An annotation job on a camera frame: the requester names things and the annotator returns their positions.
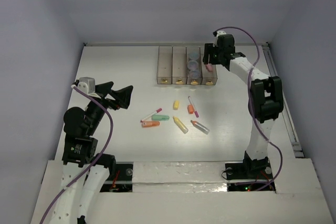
cable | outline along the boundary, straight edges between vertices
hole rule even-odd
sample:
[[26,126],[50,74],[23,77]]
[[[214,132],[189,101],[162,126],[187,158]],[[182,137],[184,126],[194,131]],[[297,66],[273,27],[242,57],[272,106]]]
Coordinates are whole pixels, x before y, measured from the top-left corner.
[[[109,117],[110,119],[110,123],[111,123],[111,127],[110,127],[110,134],[106,140],[106,143],[103,147],[103,149],[101,150],[101,152],[97,155],[97,157],[91,162],[91,164],[85,168],[80,174],[78,174],[66,187],[70,187],[72,186],[77,180],[79,180],[79,178],[81,176],[83,176],[84,174],[86,174],[88,172],[88,170],[95,165],[95,163],[98,161],[98,159],[101,157],[101,155],[103,155],[104,151],[106,150],[107,146],[110,143],[111,137],[112,137],[112,132],[113,132],[113,119],[111,114],[108,112],[107,109],[105,109],[99,102],[97,102],[94,98],[88,96],[87,94],[83,93],[82,91],[80,91],[79,89],[76,88],[76,86],[71,86],[74,90],[76,90],[78,93],[80,93],[82,96],[86,97],[87,99],[89,99],[90,101],[92,101],[93,103],[95,103],[99,108],[101,108],[105,114]],[[59,197],[65,192],[65,189],[62,189],[57,195],[56,197],[52,200],[52,202],[50,203],[50,205],[48,206],[47,210],[45,211],[45,213],[43,214],[40,224],[43,224],[44,220],[46,219],[49,211],[51,210],[52,206],[55,204],[55,202],[59,199]]]
[[110,190],[115,188],[115,186],[116,186],[115,184],[116,184],[116,181],[118,179],[119,173],[120,173],[120,170],[117,171],[116,177],[114,178],[114,180],[112,182],[112,186],[111,186]]
[[224,173],[226,173],[226,170],[224,170],[224,171],[222,172],[221,176],[222,176],[223,179],[227,180],[227,178],[225,178],[225,177],[223,176]]
[[254,67],[256,66],[256,64],[258,63],[259,59],[260,59],[260,51],[259,51],[259,47],[257,45],[257,42],[256,40],[253,38],[253,36],[245,31],[244,29],[241,29],[239,27],[236,27],[236,26],[226,26],[226,27],[222,27],[222,28],[219,28],[215,31],[219,31],[219,30],[224,30],[224,29],[236,29],[236,30],[240,30],[242,32],[244,32],[245,34],[247,34],[251,40],[253,41],[254,45],[256,46],[257,48],[257,52],[258,52],[258,57],[257,57],[257,60],[253,63],[253,68],[250,69],[250,72],[248,73],[248,78],[247,78],[247,94],[248,94],[248,110],[250,112],[250,115],[253,119],[253,123],[255,124],[257,130],[259,131],[259,133],[263,136],[263,138],[266,140],[266,142],[268,142],[270,145],[272,145],[274,148],[276,148],[279,152],[279,155],[280,155],[280,166],[279,166],[279,170],[278,172],[276,173],[276,175],[273,177],[273,179],[271,179],[269,182],[267,182],[265,185],[263,185],[262,187],[256,189],[256,191],[260,191],[262,189],[264,189],[265,187],[269,186],[271,183],[274,182],[274,180],[279,176],[280,172],[281,172],[281,169],[282,169],[282,161],[283,161],[283,157],[282,157],[282,152],[280,150],[280,148],[278,146],[276,146],[274,143],[272,143],[268,137],[263,133],[263,131],[260,129],[258,123],[257,123],[257,120],[256,120],[256,117],[255,117],[255,111],[254,111],[254,108],[253,108],[253,105],[252,105],[252,96],[251,96],[251,78],[252,78],[252,72],[253,72],[253,69]]
[[269,178],[267,177],[266,173],[264,173],[263,171],[261,171],[260,173],[267,179],[267,181],[269,181]]

white tabletop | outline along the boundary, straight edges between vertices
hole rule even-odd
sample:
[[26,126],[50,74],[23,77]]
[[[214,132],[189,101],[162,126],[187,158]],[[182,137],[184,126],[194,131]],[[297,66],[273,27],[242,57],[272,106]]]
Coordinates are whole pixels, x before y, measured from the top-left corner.
[[[250,61],[257,57],[253,46],[237,47],[237,51]],[[332,224],[312,162],[295,158],[282,115],[271,134],[284,156],[282,171],[275,180],[277,193],[212,193],[216,187],[226,188],[220,176],[224,163],[199,161],[243,159],[251,129],[247,87],[221,66],[217,67],[218,82],[214,87],[159,86],[157,52],[158,47],[84,48],[77,78],[94,77],[96,83],[113,81],[114,89],[134,85],[129,109],[111,112],[114,131],[106,151],[115,155],[117,162],[135,162],[133,192],[99,193],[88,223]],[[264,55],[258,68],[268,73]],[[211,130],[209,135],[191,126],[190,119],[195,116],[187,113],[188,95],[200,114],[198,121]],[[178,111],[172,109],[174,100],[181,103]],[[87,104],[86,98],[72,92],[69,107],[85,108]],[[189,132],[184,135],[172,120],[143,129],[140,119],[158,108],[163,109],[162,114],[178,116]],[[99,140],[97,152],[108,133],[109,120],[105,116],[94,135]],[[60,190],[64,137],[62,132],[56,161],[48,163],[32,224],[39,223],[46,206]],[[277,170],[279,154],[272,147],[268,152],[272,168]]]
[[[254,46],[236,49],[251,62],[257,58]],[[269,73],[261,47],[260,53],[257,67]],[[158,47],[84,47],[76,79],[93,77],[96,84],[113,81],[115,90],[134,86],[129,108],[111,111],[114,129],[106,153],[115,155],[118,162],[242,160],[252,125],[246,85],[222,66],[217,66],[218,82],[213,87],[157,85],[157,56]],[[211,130],[209,135],[192,126],[190,120],[196,117],[187,112],[189,95],[200,114],[197,120]],[[174,100],[180,101],[178,111],[173,110]],[[73,91],[69,108],[85,108],[88,103]],[[172,119],[159,127],[143,129],[140,120],[158,108],[163,109],[161,114],[178,116],[189,132],[183,134]],[[105,144],[109,129],[109,120],[104,116],[93,136],[98,140],[97,152]],[[64,138],[62,131],[56,160],[62,157]],[[271,140],[279,145],[284,158],[294,158],[282,115],[275,123]],[[270,147],[269,156],[274,155],[278,158]]]

marker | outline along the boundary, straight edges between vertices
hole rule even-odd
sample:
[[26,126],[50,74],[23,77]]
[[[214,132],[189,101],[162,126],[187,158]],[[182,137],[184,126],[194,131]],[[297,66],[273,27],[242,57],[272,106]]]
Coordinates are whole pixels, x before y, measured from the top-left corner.
[[179,105],[180,105],[180,102],[176,100],[173,105],[173,110],[178,110]]
[[150,118],[152,115],[158,114],[162,108],[159,108],[158,110],[155,110],[153,113],[149,114],[148,116],[144,117],[143,119],[140,120],[140,123],[146,121],[148,118]]
[[210,130],[207,127],[205,127],[204,125],[200,124],[199,122],[193,121],[193,120],[191,120],[191,123],[193,124],[193,126],[198,128],[204,134],[209,134]]
[[173,116],[174,119],[174,123],[180,128],[180,130],[186,134],[189,130],[188,128],[181,122],[180,119],[178,119],[177,117]]
[[152,115],[152,121],[168,121],[168,115]]
[[212,68],[211,64],[205,65],[205,68],[206,68],[206,70],[208,70],[208,72],[212,72],[213,71],[213,68]]
[[190,104],[194,107],[194,110],[195,110],[195,116],[196,116],[197,118],[199,118],[199,115],[198,115],[197,109],[196,109],[196,107],[195,107],[195,104],[193,103],[193,100],[191,100],[191,97],[188,97],[188,100],[189,100]]
[[160,122],[156,122],[156,121],[153,121],[153,122],[143,122],[141,125],[142,125],[143,128],[154,127],[154,126],[159,126]]
[[195,112],[195,109],[194,109],[194,107],[191,105],[191,104],[189,104],[188,105],[188,113],[191,115],[191,114],[194,114],[194,112]]

yellow marker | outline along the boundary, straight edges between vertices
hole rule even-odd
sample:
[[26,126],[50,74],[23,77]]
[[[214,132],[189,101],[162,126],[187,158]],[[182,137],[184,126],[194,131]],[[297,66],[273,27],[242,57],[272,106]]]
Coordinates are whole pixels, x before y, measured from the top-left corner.
[[174,109],[174,110],[178,110],[179,105],[180,105],[180,102],[179,102],[178,100],[176,100],[176,101],[174,102],[173,109]]
[[180,119],[178,119],[177,117],[173,116],[174,119],[174,123],[180,128],[180,130],[186,134],[189,130],[188,128],[181,122]]

green marker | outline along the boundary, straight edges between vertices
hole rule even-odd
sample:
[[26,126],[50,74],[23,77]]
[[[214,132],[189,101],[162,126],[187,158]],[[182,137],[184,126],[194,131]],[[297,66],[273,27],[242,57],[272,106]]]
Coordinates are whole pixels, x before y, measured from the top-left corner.
[[168,115],[152,115],[153,121],[168,121],[169,116]]

